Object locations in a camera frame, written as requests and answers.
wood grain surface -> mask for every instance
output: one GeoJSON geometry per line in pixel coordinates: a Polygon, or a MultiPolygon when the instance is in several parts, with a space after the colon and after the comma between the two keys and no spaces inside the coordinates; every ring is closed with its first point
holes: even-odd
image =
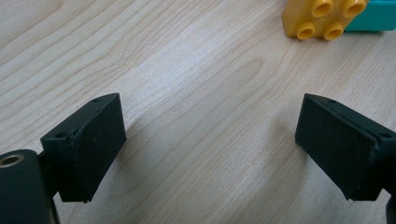
{"type": "Polygon", "coordinates": [[[0,152],[119,92],[128,142],[62,223],[386,223],[294,142],[304,93],[396,130],[396,32],[286,38],[286,0],[1,0],[0,152]]]}

black plastic block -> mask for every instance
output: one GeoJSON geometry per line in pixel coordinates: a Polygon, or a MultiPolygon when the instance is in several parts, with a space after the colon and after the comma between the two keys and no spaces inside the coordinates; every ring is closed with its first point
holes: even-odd
{"type": "Polygon", "coordinates": [[[396,134],[358,112],[306,94],[295,139],[347,199],[373,201],[393,188],[396,134]]]}
{"type": "Polygon", "coordinates": [[[120,95],[91,100],[41,138],[64,202],[87,202],[126,141],[120,95]]]}

black mechanical part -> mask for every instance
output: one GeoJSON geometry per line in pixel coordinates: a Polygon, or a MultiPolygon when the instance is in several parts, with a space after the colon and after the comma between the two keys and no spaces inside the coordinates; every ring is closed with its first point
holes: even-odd
{"type": "Polygon", "coordinates": [[[33,150],[0,156],[0,223],[59,223],[33,150]]]}
{"type": "Polygon", "coordinates": [[[120,96],[91,100],[41,138],[64,202],[87,202],[126,141],[120,96]]]}
{"type": "Polygon", "coordinates": [[[41,138],[0,156],[0,223],[59,223],[52,197],[90,201],[126,141],[120,95],[85,104],[41,138]]]}
{"type": "Polygon", "coordinates": [[[395,192],[396,133],[345,105],[306,94],[295,139],[347,199],[395,192]]]}

wooden table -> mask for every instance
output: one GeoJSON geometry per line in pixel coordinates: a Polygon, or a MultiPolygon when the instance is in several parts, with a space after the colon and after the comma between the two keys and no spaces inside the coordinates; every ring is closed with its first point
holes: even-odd
{"type": "Polygon", "coordinates": [[[286,0],[2,0],[0,152],[91,98],[121,96],[128,142],[62,223],[386,223],[294,142],[304,93],[396,130],[396,32],[286,38],[286,0]]]}

teal lego brick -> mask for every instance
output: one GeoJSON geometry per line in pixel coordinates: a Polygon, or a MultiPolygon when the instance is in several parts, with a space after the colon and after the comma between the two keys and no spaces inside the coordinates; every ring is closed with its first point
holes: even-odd
{"type": "Polygon", "coordinates": [[[393,31],[396,29],[396,0],[371,0],[346,31],[393,31]]]}

